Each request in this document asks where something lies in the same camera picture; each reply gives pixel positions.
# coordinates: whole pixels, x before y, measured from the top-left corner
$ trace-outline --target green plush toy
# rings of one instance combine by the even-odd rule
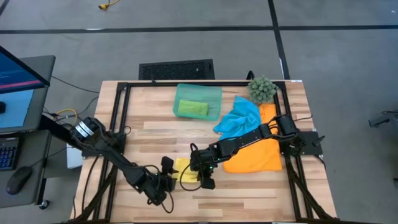
[[[253,103],[268,103],[276,93],[276,85],[266,77],[258,77],[248,84],[248,90]]]

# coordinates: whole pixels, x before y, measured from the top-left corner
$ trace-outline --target green tray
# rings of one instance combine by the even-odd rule
[[[174,99],[173,112],[178,117],[216,121],[220,117],[221,113],[222,96],[223,96],[223,90],[220,87],[178,84],[177,92],[175,94],[175,99]],[[207,115],[179,113],[178,106],[180,100],[208,103]]]

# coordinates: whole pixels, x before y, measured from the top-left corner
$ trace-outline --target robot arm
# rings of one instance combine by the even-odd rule
[[[270,126],[272,121],[275,121],[277,126]],[[279,134],[272,134],[273,128],[277,128]],[[201,186],[204,189],[214,189],[214,180],[210,178],[213,169],[220,162],[230,160],[240,149],[263,139],[275,139],[280,142],[294,141],[299,134],[300,131],[290,116],[275,116],[268,123],[261,124],[255,130],[242,136],[220,140],[210,144],[206,149],[191,149],[190,168],[192,171],[199,171],[198,179],[201,180]]]
[[[148,204],[158,206],[166,199],[166,192],[175,188],[175,181],[171,175],[173,160],[162,158],[162,172],[153,165],[139,166],[128,161],[122,155],[122,148],[126,143],[126,135],[106,131],[103,124],[95,118],[85,118],[71,129],[70,134],[82,151],[101,155],[112,162],[122,171],[127,182],[139,193],[144,192],[148,197]],[[147,167],[155,167],[157,173],[150,172]]]

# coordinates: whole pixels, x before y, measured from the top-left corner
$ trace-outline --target wooden table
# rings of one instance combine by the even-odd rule
[[[285,82],[293,119],[311,115],[302,82]],[[103,82],[99,94],[95,117],[109,127],[117,81]],[[221,115],[232,110],[236,95],[248,97],[241,86],[224,86]],[[213,132],[219,121],[178,118],[173,114],[176,87],[133,87],[131,89],[126,125],[132,128],[127,136],[125,156],[139,165],[155,164],[160,167],[163,156],[172,159],[190,156],[189,144],[194,142],[201,149],[220,137]],[[119,105],[120,120],[123,100]],[[311,119],[297,121],[301,130],[313,129]],[[336,216],[328,180],[323,164],[314,156],[302,156],[309,191],[327,213]],[[88,171],[94,159],[83,163],[76,192],[77,215],[81,213],[81,198]],[[98,188],[102,158],[98,159],[88,184],[85,206]],[[216,189],[200,189],[185,192],[177,184],[172,192],[175,208],[171,214],[161,206],[147,205],[147,197],[138,194],[119,171],[111,222],[266,222],[294,221],[292,199],[287,173],[256,172],[252,174],[229,174],[222,166],[215,169],[213,178]],[[187,184],[187,188],[196,185]],[[297,189],[302,216],[305,217],[303,197]],[[100,218],[104,217],[107,199],[105,193],[101,204]],[[165,201],[170,209],[169,196]]]

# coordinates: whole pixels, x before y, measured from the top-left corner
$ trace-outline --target monitor screen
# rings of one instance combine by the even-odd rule
[[[0,93],[42,88],[46,80],[0,47]]]

